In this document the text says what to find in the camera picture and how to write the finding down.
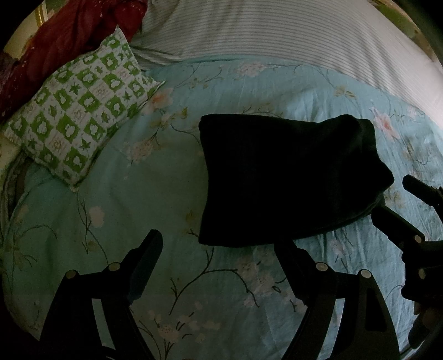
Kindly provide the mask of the dark red cloth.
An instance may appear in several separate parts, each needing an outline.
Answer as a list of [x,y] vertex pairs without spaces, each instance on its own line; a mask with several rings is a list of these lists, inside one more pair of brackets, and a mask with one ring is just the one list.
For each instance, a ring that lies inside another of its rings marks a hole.
[[130,41],[141,30],[147,1],[68,1],[15,59],[1,52],[1,123],[26,104],[61,66],[96,50],[119,27]]

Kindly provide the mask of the black pants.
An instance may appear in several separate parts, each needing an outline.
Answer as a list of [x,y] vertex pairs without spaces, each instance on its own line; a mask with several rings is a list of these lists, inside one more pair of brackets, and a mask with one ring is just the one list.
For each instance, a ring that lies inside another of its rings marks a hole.
[[367,119],[204,115],[199,242],[246,248],[321,235],[369,215],[393,184]]

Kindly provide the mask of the green white checkered pillow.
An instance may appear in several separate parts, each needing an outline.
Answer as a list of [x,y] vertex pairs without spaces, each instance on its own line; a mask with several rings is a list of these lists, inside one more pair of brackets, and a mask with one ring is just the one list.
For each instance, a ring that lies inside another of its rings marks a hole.
[[3,135],[71,187],[163,84],[142,73],[121,29],[55,71]]

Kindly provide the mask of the light blue floral quilt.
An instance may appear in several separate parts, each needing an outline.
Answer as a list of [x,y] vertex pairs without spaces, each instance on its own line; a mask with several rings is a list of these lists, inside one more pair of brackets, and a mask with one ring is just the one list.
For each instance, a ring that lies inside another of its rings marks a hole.
[[156,359],[284,355],[306,307],[273,249],[211,248],[197,240],[207,183],[197,125],[208,113],[265,116],[265,155],[283,138],[278,119],[369,119],[395,178],[387,205],[426,240],[442,238],[437,214],[401,185],[407,174],[442,184],[442,132],[419,109],[350,76],[273,58],[187,61],[151,75],[164,86],[111,139],[78,191],[37,164],[25,174],[3,227],[1,275],[12,317],[33,338],[66,271],[100,271],[157,229],[163,251],[132,305]]

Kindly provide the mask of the white grey striped pillow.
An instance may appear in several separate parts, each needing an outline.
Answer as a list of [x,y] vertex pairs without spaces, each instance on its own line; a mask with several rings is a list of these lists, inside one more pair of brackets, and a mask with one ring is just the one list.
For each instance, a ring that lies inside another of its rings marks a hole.
[[442,122],[442,68],[368,1],[150,1],[131,47],[143,68],[215,55],[301,61]]

